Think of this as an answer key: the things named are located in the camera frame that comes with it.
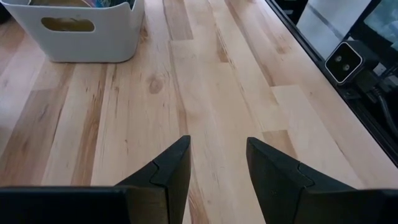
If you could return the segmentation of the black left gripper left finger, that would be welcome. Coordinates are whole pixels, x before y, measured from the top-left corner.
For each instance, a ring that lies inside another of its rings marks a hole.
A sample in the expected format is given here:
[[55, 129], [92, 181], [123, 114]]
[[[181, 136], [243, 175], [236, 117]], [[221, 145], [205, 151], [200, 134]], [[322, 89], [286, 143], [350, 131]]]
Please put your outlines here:
[[182, 136], [114, 186], [1, 187], [1, 223], [181, 223], [190, 142]]

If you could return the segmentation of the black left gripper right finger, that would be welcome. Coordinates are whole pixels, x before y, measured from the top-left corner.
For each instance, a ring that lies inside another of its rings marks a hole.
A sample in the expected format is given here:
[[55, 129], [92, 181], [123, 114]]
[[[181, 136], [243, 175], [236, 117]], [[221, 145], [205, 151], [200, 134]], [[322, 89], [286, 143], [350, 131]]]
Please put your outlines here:
[[246, 159], [268, 224], [397, 223], [396, 189], [355, 189], [254, 137]]

